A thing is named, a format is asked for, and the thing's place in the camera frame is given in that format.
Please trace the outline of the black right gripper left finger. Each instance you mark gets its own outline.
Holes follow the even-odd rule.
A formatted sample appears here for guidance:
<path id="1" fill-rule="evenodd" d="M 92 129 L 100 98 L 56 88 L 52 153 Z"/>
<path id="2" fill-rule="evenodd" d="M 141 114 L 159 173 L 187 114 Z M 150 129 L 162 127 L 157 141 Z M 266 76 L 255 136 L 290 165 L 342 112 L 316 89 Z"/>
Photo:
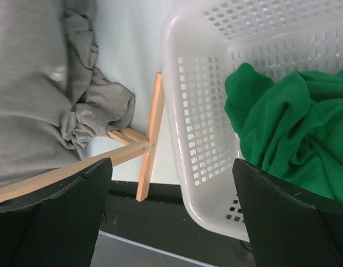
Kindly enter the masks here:
<path id="1" fill-rule="evenodd" d="M 90 266 L 111 176 L 102 159 L 0 203 L 0 266 Z"/>

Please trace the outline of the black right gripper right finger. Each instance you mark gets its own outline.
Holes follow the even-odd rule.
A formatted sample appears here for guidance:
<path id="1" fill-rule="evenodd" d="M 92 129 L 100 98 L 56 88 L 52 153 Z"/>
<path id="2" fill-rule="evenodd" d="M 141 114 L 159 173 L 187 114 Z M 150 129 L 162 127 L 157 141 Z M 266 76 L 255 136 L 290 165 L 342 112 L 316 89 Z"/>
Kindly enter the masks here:
<path id="1" fill-rule="evenodd" d="M 257 266 L 343 266 L 343 202 L 242 159 L 232 172 Z"/>

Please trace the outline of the green t shirt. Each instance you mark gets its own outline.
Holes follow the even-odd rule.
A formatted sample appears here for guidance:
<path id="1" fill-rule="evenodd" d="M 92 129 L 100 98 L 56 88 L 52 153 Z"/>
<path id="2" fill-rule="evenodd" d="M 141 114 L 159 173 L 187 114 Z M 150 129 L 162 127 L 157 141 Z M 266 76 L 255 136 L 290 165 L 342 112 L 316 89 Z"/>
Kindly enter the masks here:
<path id="1" fill-rule="evenodd" d="M 343 70 L 295 71 L 275 82 L 244 63 L 225 90 L 224 109 L 245 160 L 343 202 Z"/>

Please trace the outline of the grey adidas t shirt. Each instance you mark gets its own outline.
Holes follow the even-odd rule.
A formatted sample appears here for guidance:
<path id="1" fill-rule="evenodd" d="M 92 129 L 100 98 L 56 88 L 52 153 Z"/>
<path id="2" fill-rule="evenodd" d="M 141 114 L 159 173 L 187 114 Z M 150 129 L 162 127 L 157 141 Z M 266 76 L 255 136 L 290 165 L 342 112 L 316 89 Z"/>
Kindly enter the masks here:
<path id="1" fill-rule="evenodd" d="M 0 187 L 82 160 L 135 97 L 97 68 L 95 1 L 0 1 Z"/>

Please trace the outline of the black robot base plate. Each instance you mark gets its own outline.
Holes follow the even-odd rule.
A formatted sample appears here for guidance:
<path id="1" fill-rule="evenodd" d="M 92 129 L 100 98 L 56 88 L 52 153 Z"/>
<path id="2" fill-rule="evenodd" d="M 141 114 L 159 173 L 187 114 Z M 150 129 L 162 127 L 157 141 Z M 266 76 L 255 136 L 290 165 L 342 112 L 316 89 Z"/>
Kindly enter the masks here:
<path id="1" fill-rule="evenodd" d="M 151 184 L 135 200 L 137 182 L 112 181 L 101 229 L 136 243 L 214 266 L 254 266 L 247 243 L 199 226 L 189 216 L 180 186 Z"/>

